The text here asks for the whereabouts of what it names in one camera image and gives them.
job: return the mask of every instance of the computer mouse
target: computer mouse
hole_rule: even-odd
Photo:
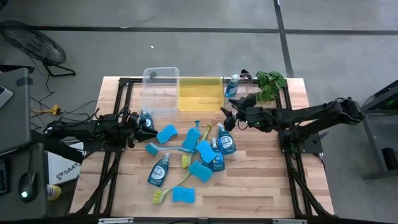
[[[37,173],[29,171],[23,174],[18,183],[19,198],[23,202],[30,202],[37,196]]]

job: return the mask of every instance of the gray floor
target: gray floor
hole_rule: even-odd
[[[398,29],[394,0],[280,0],[280,5],[287,29]],[[31,25],[277,28],[272,0],[10,0],[0,19]],[[45,33],[65,49],[64,66],[78,73],[49,81],[55,94],[44,103],[65,111],[95,100],[103,76],[140,75],[147,67],[176,66],[183,76],[221,76],[242,68],[285,73],[278,34]],[[337,96],[363,103],[398,77],[397,36],[288,35],[287,43],[294,75],[305,79],[311,105]],[[0,42],[0,49],[0,63],[32,65],[8,44]],[[32,96],[47,95],[46,77],[38,72],[32,77]],[[82,111],[92,113],[94,107]],[[42,119],[48,123],[53,117]],[[398,180],[363,182],[378,169],[363,125],[331,128],[322,144],[335,213],[397,223]]]

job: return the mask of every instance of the blue sponge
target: blue sponge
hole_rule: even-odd
[[[173,135],[178,134],[177,130],[175,129],[174,125],[169,124],[163,131],[159,132],[156,137],[159,143],[164,144],[166,143]]]
[[[187,137],[185,138],[185,141],[182,143],[182,146],[186,147],[187,149],[195,148],[200,135],[201,135],[200,132],[197,131],[195,128],[189,129]]]
[[[195,149],[200,152],[201,159],[203,159],[203,161],[205,161],[207,164],[209,164],[217,156],[217,154],[213,152],[210,144],[206,140],[202,140],[195,147]]]
[[[206,183],[207,180],[210,179],[211,175],[213,175],[213,172],[201,165],[198,161],[195,161],[189,168],[189,172],[194,175],[195,177],[198,177],[203,183]]]
[[[185,187],[174,187],[173,188],[173,202],[195,202],[195,189]]]

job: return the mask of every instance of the blue dish soap bottle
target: blue dish soap bottle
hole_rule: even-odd
[[[224,157],[223,157],[223,153],[217,146],[217,142],[216,142],[215,138],[211,139],[211,149],[213,150],[213,152],[215,152],[217,154],[217,156],[210,163],[211,164],[210,169],[213,172],[223,171],[225,169]]]
[[[221,123],[217,124],[218,126],[218,145],[220,146],[221,152],[224,155],[228,155],[234,153],[236,151],[234,140],[230,133],[225,130],[224,126]]]
[[[170,153],[168,152],[155,164],[149,174],[148,183],[157,187],[162,186],[163,181],[166,179],[167,171],[169,171],[169,158]]]
[[[236,92],[238,91],[239,85],[239,75],[231,75],[231,80],[225,88],[225,96],[226,97],[234,97]]]
[[[139,117],[139,124],[144,124],[148,128],[155,129],[154,128],[154,121],[152,120],[152,117],[150,114],[146,111],[141,111],[141,115]]]

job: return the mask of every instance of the green leaves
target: green leaves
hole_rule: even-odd
[[[275,100],[279,88],[283,88],[287,86],[287,82],[285,78],[279,72],[257,72],[257,79],[259,80],[259,88],[260,92],[256,93],[256,100],[259,102],[262,101],[272,101]]]

